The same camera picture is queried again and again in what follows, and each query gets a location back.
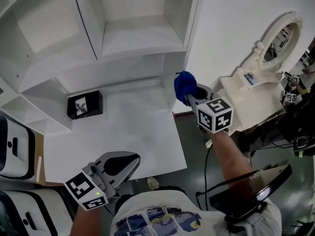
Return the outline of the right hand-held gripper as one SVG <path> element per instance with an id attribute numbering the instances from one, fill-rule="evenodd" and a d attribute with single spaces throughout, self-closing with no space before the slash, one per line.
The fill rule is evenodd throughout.
<path id="1" fill-rule="evenodd" d="M 196 93 L 187 94 L 184 98 L 196 114 L 197 124 L 204 130 L 215 134 L 232 125 L 233 106 L 210 87 L 197 84 Z"/>

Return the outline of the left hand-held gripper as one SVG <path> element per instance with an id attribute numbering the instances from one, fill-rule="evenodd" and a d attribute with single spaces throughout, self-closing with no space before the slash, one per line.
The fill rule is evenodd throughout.
<path id="1" fill-rule="evenodd" d="M 92 210 L 118 199 L 119 188 L 130 179 L 140 162 L 141 157 L 135 152 L 107 152 L 64 185 L 83 210 Z"/>

